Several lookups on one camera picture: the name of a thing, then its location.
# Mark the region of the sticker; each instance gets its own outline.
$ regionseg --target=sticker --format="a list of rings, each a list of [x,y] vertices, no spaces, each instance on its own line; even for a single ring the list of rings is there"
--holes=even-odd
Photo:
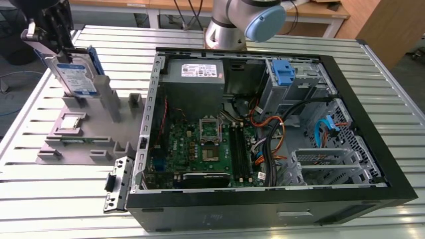
[[[97,94],[92,80],[85,76],[87,69],[83,65],[57,64],[57,70],[71,91],[83,96]]]
[[[263,109],[259,106],[255,107],[255,110],[259,112],[259,114],[263,113]]]
[[[144,4],[137,4],[137,3],[128,3],[127,6],[145,7],[147,5],[144,5]]]
[[[259,179],[265,180],[265,173],[259,172]]]
[[[185,77],[217,77],[216,65],[184,64],[181,76]]]

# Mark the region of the floor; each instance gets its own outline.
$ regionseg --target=floor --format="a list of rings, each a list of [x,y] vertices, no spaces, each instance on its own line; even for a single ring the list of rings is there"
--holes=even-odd
[[[149,21],[147,21],[147,17],[143,14],[133,16],[128,13],[96,12],[93,14],[88,14],[88,12],[75,11],[72,13],[72,17],[75,23],[89,25],[149,27]],[[161,27],[168,29],[180,29],[181,19],[176,18],[176,16],[171,17],[171,19],[173,21],[171,21],[167,16],[161,16]],[[185,22],[189,23],[191,19],[192,17],[187,16]],[[203,27],[207,27],[209,19],[207,17],[201,17],[200,22]],[[192,25],[192,29],[200,29],[197,22]],[[44,72],[45,66],[40,60],[36,60],[24,66],[14,66],[8,64],[3,57],[0,57],[0,76],[11,72],[24,70]],[[411,95],[413,101],[417,103],[420,109],[425,111],[425,64],[413,61],[411,56],[407,55],[393,68],[392,74]],[[16,117],[16,114],[7,116],[2,115],[14,112],[23,107],[32,89],[39,82],[39,78],[40,76],[35,73],[15,74],[3,78],[11,88],[10,93],[0,94],[0,139]]]

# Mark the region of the metal bracket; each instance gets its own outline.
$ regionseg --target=metal bracket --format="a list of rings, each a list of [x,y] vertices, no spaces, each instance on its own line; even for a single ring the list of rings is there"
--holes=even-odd
[[[119,158],[115,161],[113,170],[108,174],[105,191],[107,199],[104,213],[124,213],[129,181],[132,176],[135,160],[131,157]]]

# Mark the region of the blue component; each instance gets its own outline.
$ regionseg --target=blue component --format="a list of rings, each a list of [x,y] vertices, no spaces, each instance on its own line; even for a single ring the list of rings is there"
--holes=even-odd
[[[295,68],[287,60],[272,60],[273,72],[280,86],[291,86],[295,79]]]
[[[333,119],[331,117],[331,115],[327,115],[327,119],[320,119],[316,122],[315,125],[315,141],[316,141],[316,145],[319,148],[321,148],[321,138],[320,138],[320,134],[319,134],[319,129],[320,129],[320,124],[324,123],[328,127],[328,129],[335,129],[336,131],[340,131],[340,128],[335,126],[333,123]]]
[[[92,59],[97,74],[99,75],[105,75],[104,68],[101,67],[95,47],[89,46],[87,48],[87,52],[88,52],[88,55],[91,56],[91,59]]]
[[[333,119],[331,117],[331,115],[327,115],[327,120],[329,122],[329,129],[335,129],[336,131],[340,131],[340,128],[335,126],[335,123],[333,123]]]
[[[245,36],[255,42],[271,39],[285,23],[287,12],[281,5],[276,5],[261,12],[248,24]]]

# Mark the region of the aluminum table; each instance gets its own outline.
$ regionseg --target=aluminum table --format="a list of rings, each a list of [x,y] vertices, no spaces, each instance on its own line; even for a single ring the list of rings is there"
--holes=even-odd
[[[97,49],[120,96],[145,95],[155,48],[203,48],[203,33],[85,26],[76,46]],[[247,42],[251,51],[332,55],[420,196],[343,225],[148,234],[129,213],[103,214],[111,166],[36,165],[44,138],[64,106],[47,70],[0,143],[0,238],[425,238],[425,117],[367,45],[356,40],[277,36]]]

